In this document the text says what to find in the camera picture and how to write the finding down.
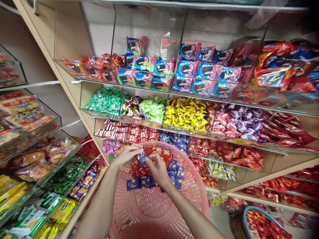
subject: candy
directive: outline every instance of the candy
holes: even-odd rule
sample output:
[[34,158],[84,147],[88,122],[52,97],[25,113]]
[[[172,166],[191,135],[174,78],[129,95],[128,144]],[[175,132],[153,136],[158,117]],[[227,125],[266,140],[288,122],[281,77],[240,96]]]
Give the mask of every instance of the candy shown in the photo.
[[206,132],[206,105],[197,99],[173,98],[168,101],[164,124]]

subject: hand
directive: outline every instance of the hand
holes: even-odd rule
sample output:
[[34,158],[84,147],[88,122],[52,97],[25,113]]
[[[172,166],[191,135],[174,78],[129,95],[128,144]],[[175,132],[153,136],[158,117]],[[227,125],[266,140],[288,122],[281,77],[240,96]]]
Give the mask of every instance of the hand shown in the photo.
[[149,155],[149,158],[146,158],[145,162],[152,171],[153,178],[161,188],[166,190],[167,187],[173,185],[172,181],[169,179],[165,162],[158,153]]
[[112,164],[120,167],[122,164],[127,163],[135,155],[143,153],[143,146],[140,144],[131,144],[123,148],[122,152],[115,158]]

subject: white wall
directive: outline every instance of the white wall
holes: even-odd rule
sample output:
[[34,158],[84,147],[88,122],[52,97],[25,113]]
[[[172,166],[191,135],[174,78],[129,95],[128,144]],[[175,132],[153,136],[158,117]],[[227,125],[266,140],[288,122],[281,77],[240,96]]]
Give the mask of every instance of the white wall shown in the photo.
[[[56,81],[57,78],[21,16],[0,8],[0,22],[0,43],[21,61],[28,82]],[[63,125],[80,119],[59,84],[39,86],[29,90],[62,117]],[[65,128],[65,131],[77,137],[87,135],[82,122]]]

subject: plastic basket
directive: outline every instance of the plastic basket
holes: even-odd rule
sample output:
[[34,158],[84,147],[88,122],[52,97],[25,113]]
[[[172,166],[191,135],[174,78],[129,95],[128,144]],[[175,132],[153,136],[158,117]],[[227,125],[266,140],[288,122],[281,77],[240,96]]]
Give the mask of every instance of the plastic basket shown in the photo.
[[255,206],[248,206],[247,208],[245,208],[244,210],[244,214],[243,214],[243,225],[244,225],[244,228],[245,228],[245,231],[246,231],[246,234],[248,236],[249,239],[254,239],[252,234],[250,233],[250,230],[249,230],[249,226],[248,226],[248,222],[247,222],[247,212],[250,211],[250,210],[254,210],[254,211],[259,211],[259,212],[263,212],[265,214],[265,217],[267,219],[269,219],[270,221],[276,223],[277,225],[279,225],[282,229],[284,229],[284,227],[282,225],[280,225],[279,222],[276,221],[276,219],[274,219],[272,216],[269,215],[268,212],[258,208],[258,207],[255,207]]
[[[141,143],[144,149],[163,147],[171,150],[173,159],[184,167],[185,181],[180,192],[207,218],[207,192],[199,172],[191,160],[175,146],[149,141]],[[110,239],[171,239],[193,238],[184,219],[166,193],[159,187],[126,191],[126,181],[132,179],[130,168],[122,167],[118,174]]]

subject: person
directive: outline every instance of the person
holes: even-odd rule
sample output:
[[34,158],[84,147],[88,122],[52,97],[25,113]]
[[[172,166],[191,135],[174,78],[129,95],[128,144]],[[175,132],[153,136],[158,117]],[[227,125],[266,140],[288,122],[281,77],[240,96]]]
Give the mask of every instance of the person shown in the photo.
[[[111,227],[117,174],[120,167],[132,157],[142,153],[143,146],[132,144],[123,148],[122,152],[110,164],[99,190],[86,211],[74,239],[106,239]],[[188,225],[195,239],[221,239],[223,234],[172,184],[165,162],[159,154],[151,154],[146,159],[156,182],[164,189],[175,204]]]

